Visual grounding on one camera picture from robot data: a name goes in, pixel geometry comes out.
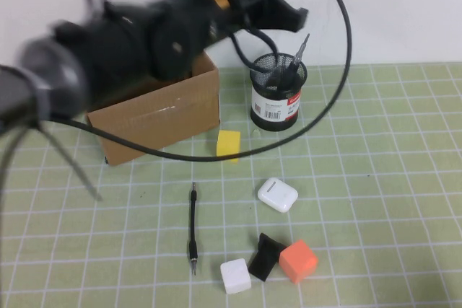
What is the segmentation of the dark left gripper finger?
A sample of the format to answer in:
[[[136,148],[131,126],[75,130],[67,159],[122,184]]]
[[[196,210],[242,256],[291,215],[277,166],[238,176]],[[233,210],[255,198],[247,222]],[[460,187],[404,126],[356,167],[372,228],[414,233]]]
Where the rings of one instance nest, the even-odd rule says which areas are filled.
[[[308,14],[307,9],[296,9],[285,0],[268,0],[259,18],[259,29],[298,32],[305,26]]]

